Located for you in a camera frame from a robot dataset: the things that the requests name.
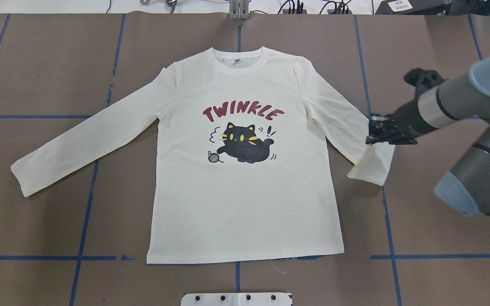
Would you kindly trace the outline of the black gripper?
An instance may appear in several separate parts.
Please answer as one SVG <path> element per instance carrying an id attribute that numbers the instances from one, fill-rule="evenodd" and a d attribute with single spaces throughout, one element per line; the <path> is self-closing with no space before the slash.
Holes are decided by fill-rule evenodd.
<path id="1" fill-rule="evenodd" d="M 388 142 L 390 145 L 416 145 L 424 135 L 424 120 L 419 115 L 418 103 L 407 102 L 389 115 L 369 115 L 369 135 L 366 144 Z"/>

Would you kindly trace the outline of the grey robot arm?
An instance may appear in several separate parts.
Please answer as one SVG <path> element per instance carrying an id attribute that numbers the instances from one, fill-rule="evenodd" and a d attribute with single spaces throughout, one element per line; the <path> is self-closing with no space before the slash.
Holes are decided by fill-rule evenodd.
<path id="1" fill-rule="evenodd" d="M 414 68 L 403 79 L 414 87 L 414 97 L 388 115 L 371 113 L 365 143 L 416 145 L 426 134 L 476 120 L 481 130 L 433 191 L 469 218 L 490 218 L 490 57 L 453 78 Z"/>

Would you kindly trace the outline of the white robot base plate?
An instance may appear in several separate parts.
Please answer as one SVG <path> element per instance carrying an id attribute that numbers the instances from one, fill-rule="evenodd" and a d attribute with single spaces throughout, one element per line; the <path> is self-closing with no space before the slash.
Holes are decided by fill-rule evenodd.
<path id="1" fill-rule="evenodd" d="M 181 306 L 293 306 L 292 294 L 284 292 L 246 292 L 185 294 Z"/>

